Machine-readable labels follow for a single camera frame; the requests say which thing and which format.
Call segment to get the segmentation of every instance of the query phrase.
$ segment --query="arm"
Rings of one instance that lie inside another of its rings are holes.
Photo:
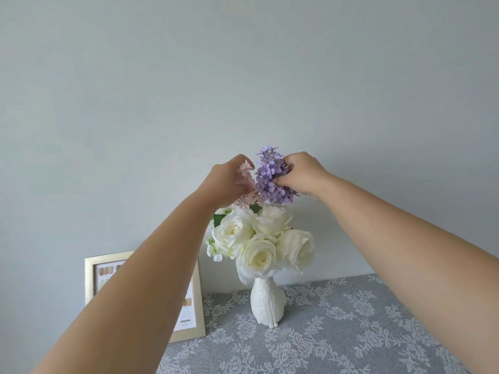
[[[325,203],[400,301],[476,373],[499,367],[499,259],[329,174],[305,152],[278,185]]]
[[[216,165],[73,321],[34,374],[155,373],[177,322],[214,212],[248,193],[247,158]]]

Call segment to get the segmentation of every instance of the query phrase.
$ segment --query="left hand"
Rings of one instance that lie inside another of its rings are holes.
[[[238,176],[238,169],[245,160],[254,169],[254,164],[246,156],[239,154],[224,164],[213,166],[209,175],[196,192],[213,201],[217,208],[227,207],[241,195],[253,191],[253,186]]]

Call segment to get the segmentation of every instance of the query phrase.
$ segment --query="vase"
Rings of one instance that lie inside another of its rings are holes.
[[[286,295],[274,278],[256,278],[251,290],[251,310],[259,324],[270,328],[278,326],[284,315]]]

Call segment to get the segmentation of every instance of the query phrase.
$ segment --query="picture frame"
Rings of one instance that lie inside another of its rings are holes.
[[[85,258],[85,304],[92,300],[133,252],[126,251]],[[205,314],[201,294],[199,262],[197,261],[170,342],[196,339],[203,336],[206,336]]]

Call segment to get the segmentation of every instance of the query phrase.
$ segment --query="lace tablecloth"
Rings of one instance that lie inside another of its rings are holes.
[[[257,323],[250,291],[204,297],[207,336],[170,344],[157,372],[469,373],[376,275],[282,289],[275,329]]]

